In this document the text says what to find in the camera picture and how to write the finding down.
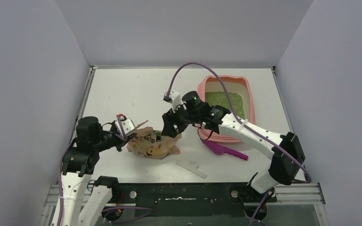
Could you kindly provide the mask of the beige cat litter bag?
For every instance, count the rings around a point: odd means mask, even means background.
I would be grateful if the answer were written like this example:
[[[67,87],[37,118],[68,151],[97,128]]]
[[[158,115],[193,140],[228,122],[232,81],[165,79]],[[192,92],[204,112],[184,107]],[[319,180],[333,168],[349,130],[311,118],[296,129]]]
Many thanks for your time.
[[[136,136],[127,143],[127,150],[137,156],[149,159],[163,159],[168,155],[180,154],[176,143],[182,138],[178,134],[175,138],[162,135],[162,131],[153,127],[143,127],[144,121],[136,126]]]

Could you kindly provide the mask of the white bag clip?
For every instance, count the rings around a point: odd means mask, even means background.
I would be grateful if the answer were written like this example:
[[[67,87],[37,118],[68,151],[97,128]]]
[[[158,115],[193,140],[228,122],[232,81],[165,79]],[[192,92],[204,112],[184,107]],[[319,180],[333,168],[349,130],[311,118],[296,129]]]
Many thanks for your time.
[[[177,160],[176,164],[203,179],[206,179],[207,177],[207,174],[203,173],[198,169],[199,165],[194,161]]]

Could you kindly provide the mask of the purple litter scoop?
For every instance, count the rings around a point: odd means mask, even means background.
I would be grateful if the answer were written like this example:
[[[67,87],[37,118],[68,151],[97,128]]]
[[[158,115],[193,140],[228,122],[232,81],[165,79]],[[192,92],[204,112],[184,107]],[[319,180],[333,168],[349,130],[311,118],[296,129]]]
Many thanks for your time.
[[[202,141],[202,143],[211,151],[213,152],[214,154],[216,155],[224,155],[224,154],[229,154],[229,155],[232,155],[234,157],[237,157],[237,158],[240,158],[242,160],[245,160],[247,161],[248,160],[248,156],[239,152],[239,151],[236,151],[236,150],[233,150],[231,148],[228,148],[228,147],[225,147],[225,146],[222,146],[218,143],[215,143],[215,142],[212,142],[212,141]]]

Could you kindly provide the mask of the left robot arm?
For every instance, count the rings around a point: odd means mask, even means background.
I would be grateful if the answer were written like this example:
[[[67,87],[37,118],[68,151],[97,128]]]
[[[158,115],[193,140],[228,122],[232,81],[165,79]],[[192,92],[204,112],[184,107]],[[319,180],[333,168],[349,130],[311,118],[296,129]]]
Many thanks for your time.
[[[136,136],[137,127],[123,114],[109,122],[104,130],[97,117],[78,121],[76,136],[62,156],[58,176],[58,202],[53,226],[93,226],[108,202],[123,199],[118,178],[100,176],[90,182],[100,153],[122,148]]]

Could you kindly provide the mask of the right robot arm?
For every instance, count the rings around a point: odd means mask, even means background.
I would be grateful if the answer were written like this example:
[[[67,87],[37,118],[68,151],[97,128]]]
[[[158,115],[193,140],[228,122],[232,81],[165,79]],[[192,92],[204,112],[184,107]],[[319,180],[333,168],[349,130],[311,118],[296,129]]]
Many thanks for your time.
[[[176,137],[189,125],[194,125],[248,144],[271,161],[246,188],[250,200],[260,200],[266,191],[278,184],[292,184],[301,170],[305,155],[296,134],[288,132],[283,135],[258,127],[227,108],[203,102],[196,91],[183,96],[176,91],[168,91],[163,100],[172,107],[162,115],[162,135]]]

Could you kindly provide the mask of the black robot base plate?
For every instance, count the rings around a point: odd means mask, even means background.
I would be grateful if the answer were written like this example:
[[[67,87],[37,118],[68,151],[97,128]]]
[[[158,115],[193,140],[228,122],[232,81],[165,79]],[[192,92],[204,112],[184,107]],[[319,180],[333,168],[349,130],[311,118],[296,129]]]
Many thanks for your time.
[[[120,183],[108,203],[152,209],[152,217],[243,217],[262,199],[246,182]]]

